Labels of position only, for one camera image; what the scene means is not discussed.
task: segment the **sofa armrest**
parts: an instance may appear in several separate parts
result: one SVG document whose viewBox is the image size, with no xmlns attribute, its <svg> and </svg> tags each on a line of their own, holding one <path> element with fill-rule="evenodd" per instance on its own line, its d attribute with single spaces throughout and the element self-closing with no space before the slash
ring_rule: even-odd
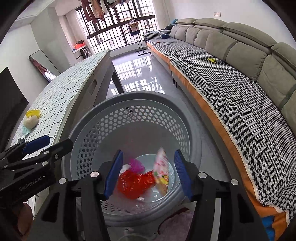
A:
<svg viewBox="0 0 296 241">
<path fill-rule="evenodd" d="M 160 39 L 161 34 L 170 34 L 170 30 L 158 30 L 147 32 L 143 35 L 145 42 L 147 43 L 150 39 Z"/>
</svg>

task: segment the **black and white houndstooth fabric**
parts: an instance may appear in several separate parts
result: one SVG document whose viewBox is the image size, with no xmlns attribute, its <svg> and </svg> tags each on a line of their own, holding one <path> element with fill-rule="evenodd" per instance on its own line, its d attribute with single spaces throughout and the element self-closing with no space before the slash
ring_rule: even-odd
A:
<svg viewBox="0 0 296 241">
<path fill-rule="evenodd" d="M 173 38 L 149 43 L 211 105 L 244 160 L 263 206 L 296 212 L 296 138 L 257 82 L 204 49 Z M 215 58 L 212 63 L 208 58 Z"/>
<path fill-rule="evenodd" d="M 158 31 L 147 32 L 143 35 L 143 38 L 147 43 L 149 39 L 160 39 L 161 34 L 170 34 L 170 30 L 158 30 Z"/>
</svg>

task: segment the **orange fabric trim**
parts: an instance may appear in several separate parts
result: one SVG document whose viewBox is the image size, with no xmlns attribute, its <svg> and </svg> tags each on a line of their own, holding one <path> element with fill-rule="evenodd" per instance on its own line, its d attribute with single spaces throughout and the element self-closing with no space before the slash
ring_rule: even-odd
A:
<svg viewBox="0 0 296 241">
<path fill-rule="evenodd" d="M 187 88 L 187 90 L 191 93 L 191 95 L 195 98 L 201 109 L 207 114 L 209 119 L 211 120 L 213 126 L 216 131 L 219 133 L 220 137 L 224 141 L 230 155 L 232 156 L 239 172 L 242 177 L 242 181 L 248 197 L 253 203 L 256 211 L 260 215 L 260 217 L 268 217 L 274 216 L 274 222 L 272 224 L 273 229 L 275 230 L 275 240 L 278 240 L 279 237 L 283 234 L 285 229 L 287 228 L 286 223 L 286 213 L 278 213 L 273 207 L 264 207 L 262 204 L 256 199 L 255 191 L 252 185 L 252 182 L 247 174 L 246 168 L 244 166 L 243 160 L 232 142 L 228 132 L 220 122 L 219 118 L 216 116 L 212 108 L 208 105 L 208 103 L 203 99 L 203 97 L 198 93 L 195 87 L 175 68 L 170 64 L 170 60 L 168 57 L 164 56 L 162 53 L 157 51 L 151 44 L 147 43 L 147 45 L 151 48 L 153 52 L 155 52 L 162 60 L 166 61 L 169 65 L 169 69 L 181 80 L 183 85 Z"/>
</svg>

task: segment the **black television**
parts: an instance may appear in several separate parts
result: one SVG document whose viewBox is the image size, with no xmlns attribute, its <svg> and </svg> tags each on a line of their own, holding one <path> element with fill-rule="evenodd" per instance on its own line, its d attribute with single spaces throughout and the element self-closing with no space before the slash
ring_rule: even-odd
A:
<svg viewBox="0 0 296 241">
<path fill-rule="evenodd" d="M 11 73 L 5 68 L 0 73 L 0 153 L 6 149 L 10 135 L 21 114 L 29 104 Z"/>
</svg>

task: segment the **yellow wrapper on sofa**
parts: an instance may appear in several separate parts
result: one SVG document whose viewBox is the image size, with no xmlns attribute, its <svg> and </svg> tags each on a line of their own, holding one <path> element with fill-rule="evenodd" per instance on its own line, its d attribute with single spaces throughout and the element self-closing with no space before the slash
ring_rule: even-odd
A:
<svg viewBox="0 0 296 241">
<path fill-rule="evenodd" d="M 168 191 L 169 175 L 168 175 L 168 158 L 163 148 L 160 148 L 154 165 L 153 177 L 156 182 L 156 188 L 162 196 L 165 196 Z"/>
</svg>

